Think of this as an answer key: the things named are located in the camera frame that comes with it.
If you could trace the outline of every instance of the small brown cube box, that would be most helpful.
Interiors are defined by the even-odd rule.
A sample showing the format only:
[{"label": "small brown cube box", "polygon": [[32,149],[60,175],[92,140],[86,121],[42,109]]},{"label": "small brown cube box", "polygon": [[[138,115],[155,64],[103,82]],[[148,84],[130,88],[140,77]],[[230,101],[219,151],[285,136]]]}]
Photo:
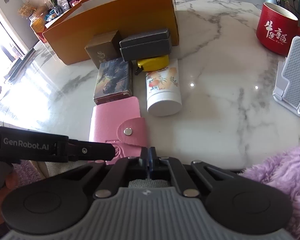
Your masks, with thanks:
[{"label": "small brown cube box", "polygon": [[93,63],[99,69],[102,62],[121,57],[121,36],[118,31],[98,34],[86,45],[85,49]]}]

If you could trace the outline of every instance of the pink card holder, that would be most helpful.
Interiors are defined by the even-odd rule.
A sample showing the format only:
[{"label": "pink card holder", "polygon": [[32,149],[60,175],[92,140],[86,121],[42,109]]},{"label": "pink card holder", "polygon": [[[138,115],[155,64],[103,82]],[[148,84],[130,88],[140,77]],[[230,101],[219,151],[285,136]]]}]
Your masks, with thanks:
[{"label": "pink card holder", "polygon": [[93,108],[90,142],[111,143],[115,157],[107,164],[114,164],[123,157],[139,157],[142,147],[147,147],[146,121],[140,117],[136,97],[108,102]]}]

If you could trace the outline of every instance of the orange box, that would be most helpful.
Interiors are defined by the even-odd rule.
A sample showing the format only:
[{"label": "orange box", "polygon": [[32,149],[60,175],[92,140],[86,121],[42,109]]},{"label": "orange box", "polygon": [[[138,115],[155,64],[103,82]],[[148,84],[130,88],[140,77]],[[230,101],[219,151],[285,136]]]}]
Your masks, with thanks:
[{"label": "orange box", "polygon": [[179,44],[174,0],[83,0],[56,20],[43,36],[66,64],[90,59],[85,46],[96,34],[118,30],[132,34],[169,28]]}]

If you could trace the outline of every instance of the textured gray pad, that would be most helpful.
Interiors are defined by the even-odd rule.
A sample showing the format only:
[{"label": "textured gray pad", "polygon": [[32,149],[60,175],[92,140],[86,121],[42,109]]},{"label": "textured gray pad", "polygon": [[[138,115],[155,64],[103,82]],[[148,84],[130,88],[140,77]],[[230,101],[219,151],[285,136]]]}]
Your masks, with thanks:
[{"label": "textured gray pad", "polygon": [[297,109],[300,106],[300,38],[291,45],[282,76],[290,81],[284,99]]},{"label": "textured gray pad", "polygon": [[120,188],[114,197],[95,200],[87,215],[63,232],[29,236],[11,231],[3,239],[293,240],[284,229],[262,236],[230,231],[208,215],[199,199],[182,197],[175,187]]}]

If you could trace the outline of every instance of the white bottle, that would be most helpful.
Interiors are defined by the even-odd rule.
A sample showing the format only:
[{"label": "white bottle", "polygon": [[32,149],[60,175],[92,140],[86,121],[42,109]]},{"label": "white bottle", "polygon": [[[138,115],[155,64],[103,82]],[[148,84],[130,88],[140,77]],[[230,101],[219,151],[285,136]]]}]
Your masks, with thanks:
[{"label": "white bottle", "polygon": [[154,116],[166,116],[182,108],[178,75],[178,60],[172,59],[167,67],[148,72],[147,110]]}]

